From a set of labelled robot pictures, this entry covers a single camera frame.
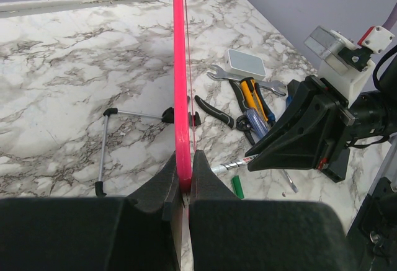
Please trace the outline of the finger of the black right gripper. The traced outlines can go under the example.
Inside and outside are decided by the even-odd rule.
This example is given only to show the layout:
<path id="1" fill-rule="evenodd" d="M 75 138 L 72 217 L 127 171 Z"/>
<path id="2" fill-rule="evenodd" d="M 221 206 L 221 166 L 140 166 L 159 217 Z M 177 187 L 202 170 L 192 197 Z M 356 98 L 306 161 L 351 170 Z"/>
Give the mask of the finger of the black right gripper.
<path id="1" fill-rule="evenodd" d="M 347 99 L 324 78 L 308 76 L 276 124 L 246 153 L 257 155 L 248 170 L 326 168 L 349 126 Z"/>

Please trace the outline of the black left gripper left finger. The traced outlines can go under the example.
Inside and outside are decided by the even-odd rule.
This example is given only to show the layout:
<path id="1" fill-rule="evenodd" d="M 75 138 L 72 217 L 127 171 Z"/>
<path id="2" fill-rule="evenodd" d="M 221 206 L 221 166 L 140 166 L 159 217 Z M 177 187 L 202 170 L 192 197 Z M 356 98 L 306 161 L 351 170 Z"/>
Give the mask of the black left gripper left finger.
<path id="1" fill-rule="evenodd" d="M 176 159 L 126 197 L 1 200 L 2 270 L 179 270 Z"/>

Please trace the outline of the green marker cap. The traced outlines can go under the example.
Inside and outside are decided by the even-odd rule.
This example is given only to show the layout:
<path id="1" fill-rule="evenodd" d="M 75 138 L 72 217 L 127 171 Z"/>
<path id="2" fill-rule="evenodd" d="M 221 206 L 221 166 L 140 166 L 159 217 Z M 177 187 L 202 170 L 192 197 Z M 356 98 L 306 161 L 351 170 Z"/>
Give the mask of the green marker cap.
<path id="1" fill-rule="evenodd" d="M 241 184 L 241 180 L 238 175 L 234 176 L 231 179 L 231 184 L 233 188 L 234 194 L 239 198 L 239 199 L 244 199 L 244 192 L 243 192 L 243 187 Z"/>

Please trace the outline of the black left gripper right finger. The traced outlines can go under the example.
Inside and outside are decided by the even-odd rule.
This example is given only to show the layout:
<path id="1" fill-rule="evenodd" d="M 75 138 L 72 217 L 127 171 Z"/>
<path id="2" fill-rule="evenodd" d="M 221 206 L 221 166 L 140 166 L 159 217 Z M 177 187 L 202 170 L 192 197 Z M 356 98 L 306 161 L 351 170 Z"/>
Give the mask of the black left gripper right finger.
<path id="1" fill-rule="evenodd" d="M 195 270 L 349 270 L 334 210 L 318 202 L 241 200 L 196 151 L 189 205 Z"/>

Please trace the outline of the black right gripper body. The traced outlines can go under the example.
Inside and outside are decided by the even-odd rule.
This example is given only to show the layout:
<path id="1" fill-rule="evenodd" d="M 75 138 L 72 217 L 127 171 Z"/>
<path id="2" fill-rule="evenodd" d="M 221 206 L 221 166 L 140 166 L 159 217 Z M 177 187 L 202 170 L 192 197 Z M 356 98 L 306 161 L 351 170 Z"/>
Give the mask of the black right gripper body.
<path id="1" fill-rule="evenodd" d="M 358 144 L 358 140 L 379 136 L 380 139 L 373 144 L 381 144 L 396 134 L 396 99 L 380 91 L 362 93 L 349 111 L 355 121 L 341 136 L 338 143 L 342 147 L 336 150 L 334 160 L 327 168 L 320 170 L 335 183 L 346 178 L 349 148 L 364 149 L 370 146 L 369 143 Z"/>

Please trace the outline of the green whiteboard marker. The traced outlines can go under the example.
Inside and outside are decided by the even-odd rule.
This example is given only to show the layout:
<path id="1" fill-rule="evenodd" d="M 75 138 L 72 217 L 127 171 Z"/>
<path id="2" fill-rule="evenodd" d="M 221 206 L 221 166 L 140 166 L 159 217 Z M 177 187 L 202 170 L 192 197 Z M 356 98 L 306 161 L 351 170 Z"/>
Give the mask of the green whiteboard marker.
<path id="1" fill-rule="evenodd" d="M 257 155 L 255 154 L 253 156 L 248 156 L 245 158 L 237 159 L 235 161 L 226 162 L 226 163 L 220 164 L 218 166 L 211 167 L 211 170 L 214 173 L 226 172 L 226 171 L 236 169 L 241 166 L 246 166 L 256 157 L 257 157 Z"/>

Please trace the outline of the pink framed whiteboard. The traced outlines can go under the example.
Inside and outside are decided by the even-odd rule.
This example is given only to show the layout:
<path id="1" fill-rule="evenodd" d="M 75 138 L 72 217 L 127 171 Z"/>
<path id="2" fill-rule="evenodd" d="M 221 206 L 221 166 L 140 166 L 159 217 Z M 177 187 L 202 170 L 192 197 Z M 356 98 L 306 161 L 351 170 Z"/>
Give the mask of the pink framed whiteboard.
<path id="1" fill-rule="evenodd" d="M 192 163 L 190 157 L 189 117 L 187 100 L 187 63 L 185 46 L 184 0 L 173 0 L 174 24 L 174 128 L 176 165 L 179 186 L 190 192 Z"/>

